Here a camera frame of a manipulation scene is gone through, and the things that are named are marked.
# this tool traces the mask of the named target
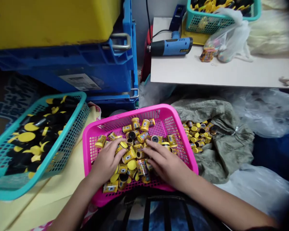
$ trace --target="yellow cloth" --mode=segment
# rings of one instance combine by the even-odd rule
[[[96,108],[90,107],[84,128],[99,116]],[[30,230],[56,218],[84,178],[83,130],[61,174],[38,182],[12,202],[0,201],[0,231]]]

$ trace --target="yellow plastic bin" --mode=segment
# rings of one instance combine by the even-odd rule
[[[0,0],[0,49],[101,43],[121,0]]]

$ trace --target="electrical cable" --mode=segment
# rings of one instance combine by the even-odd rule
[[[150,25],[150,17],[149,17],[149,10],[148,10],[148,0],[145,0],[145,4],[146,4],[146,6],[147,6],[147,15],[148,15],[148,23],[149,23],[150,40],[151,40],[151,42],[152,42],[151,25]]]
[[[160,30],[160,31],[157,32],[155,35],[153,35],[152,39],[153,39],[156,35],[158,35],[159,33],[163,32],[163,31],[167,31],[167,32],[171,32],[171,33],[172,33],[171,30]]]

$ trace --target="blue hot glue gun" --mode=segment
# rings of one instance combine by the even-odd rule
[[[193,45],[193,38],[180,38],[178,31],[171,34],[171,39],[152,42],[147,46],[151,56],[177,56],[186,55]]]

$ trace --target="metal handle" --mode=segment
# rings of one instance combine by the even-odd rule
[[[130,98],[138,98],[139,97],[139,88],[132,88],[131,90],[135,90],[138,92],[136,96],[131,96]]]
[[[114,33],[110,35],[110,38],[126,38],[127,44],[126,45],[117,45],[117,44],[112,44],[112,49],[113,50],[121,50],[121,51],[126,51],[129,50],[132,47],[131,44],[131,37],[128,33]],[[108,50],[110,49],[109,46],[102,46],[103,49]]]

